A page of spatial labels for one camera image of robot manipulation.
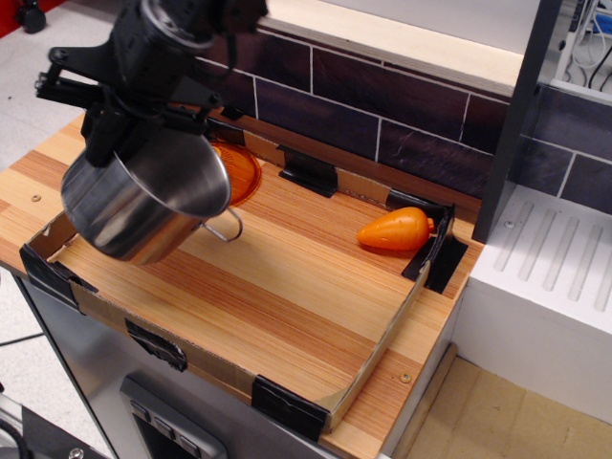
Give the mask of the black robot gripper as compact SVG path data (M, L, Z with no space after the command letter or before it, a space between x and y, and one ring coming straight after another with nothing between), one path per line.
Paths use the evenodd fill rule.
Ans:
M35 84L39 98L85 109L84 156L104 167L129 132L160 127L193 135L208 131L220 105L198 64L214 41L254 33L268 13L264 1L126 1L108 40L96 47L55 47Z

